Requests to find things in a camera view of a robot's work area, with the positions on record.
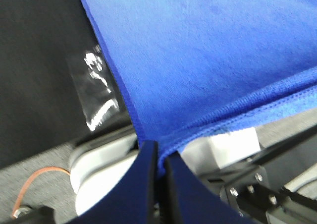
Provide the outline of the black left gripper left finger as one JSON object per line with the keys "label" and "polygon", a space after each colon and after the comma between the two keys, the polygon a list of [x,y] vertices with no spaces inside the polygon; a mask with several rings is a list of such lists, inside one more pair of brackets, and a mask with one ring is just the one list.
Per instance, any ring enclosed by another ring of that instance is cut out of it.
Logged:
{"label": "black left gripper left finger", "polygon": [[157,142],[145,141],[139,153],[91,175],[78,190],[70,223],[155,223],[157,156]]}

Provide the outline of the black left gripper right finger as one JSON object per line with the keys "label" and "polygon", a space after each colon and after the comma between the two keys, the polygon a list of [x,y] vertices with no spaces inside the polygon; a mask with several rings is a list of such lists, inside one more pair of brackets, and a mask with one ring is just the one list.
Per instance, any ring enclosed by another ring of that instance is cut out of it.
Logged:
{"label": "black left gripper right finger", "polygon": [[166,224],[251,224],[212,194],[178,152],[164,161],[163,220]]}

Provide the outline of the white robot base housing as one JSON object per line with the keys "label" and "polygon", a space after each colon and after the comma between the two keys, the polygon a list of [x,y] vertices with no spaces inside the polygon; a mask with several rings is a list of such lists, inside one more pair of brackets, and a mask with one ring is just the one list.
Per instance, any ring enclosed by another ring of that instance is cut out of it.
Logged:
{"label": "white robot base housing", "polygon": [[[222,170],[260,150],[256,130],[252,127],[197,138],[180,150],[180,156],[195,175],[201,175]],[[85,213],[107,195],[138,153],[137,136],[130,126],[76,147],[69,160],[76,214]]]}

